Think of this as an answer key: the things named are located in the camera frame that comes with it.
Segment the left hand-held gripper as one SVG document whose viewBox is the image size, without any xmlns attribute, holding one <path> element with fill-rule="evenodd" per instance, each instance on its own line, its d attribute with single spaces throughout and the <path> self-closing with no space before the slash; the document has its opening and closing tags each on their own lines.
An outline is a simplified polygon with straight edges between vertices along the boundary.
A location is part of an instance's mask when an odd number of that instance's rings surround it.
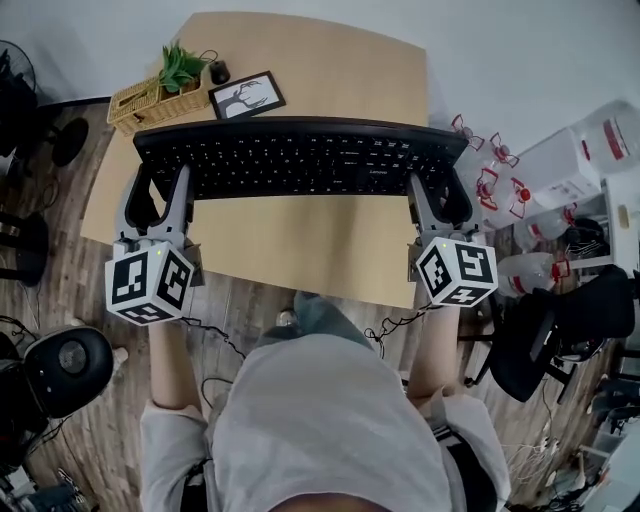
<svg viewBox="0 0 640 512">
<path fill-rule="evenodd" d="M 185 237 L 193 218 L 191 172 L 177 173 L 163 216 L 151 224 L 151 178 L 139 168 L 125 186 L 115 214 L 117 240 Z M 169 241 L 142 238 L 113 245 L 105 264 L 107 310 L 136 325 L 177 320 L 186 312 L 188 290 L 201 284 L 201 256 L 197 244 L 179 248 Z"/>
</svg>

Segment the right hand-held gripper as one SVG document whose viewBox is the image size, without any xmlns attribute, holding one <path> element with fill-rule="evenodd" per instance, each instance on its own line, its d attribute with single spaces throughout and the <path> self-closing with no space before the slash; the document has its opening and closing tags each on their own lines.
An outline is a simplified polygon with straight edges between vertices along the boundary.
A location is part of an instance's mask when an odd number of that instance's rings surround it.
<svg viewBox="0 0 640 512">
<path fill-rule="evenodd" d="M 496 291 L 495 250 L 450 230 L 480 230 L 482 212 L 475 187 L 457 172 L 450 175 L 439 199 L 446 222 L 436 218 L 416 173 L 410 174 L 407 198 L 419 234 L 408 246 L 408 281 L 416 285 L 413 305 L 474 307 Z"/>
</svg>

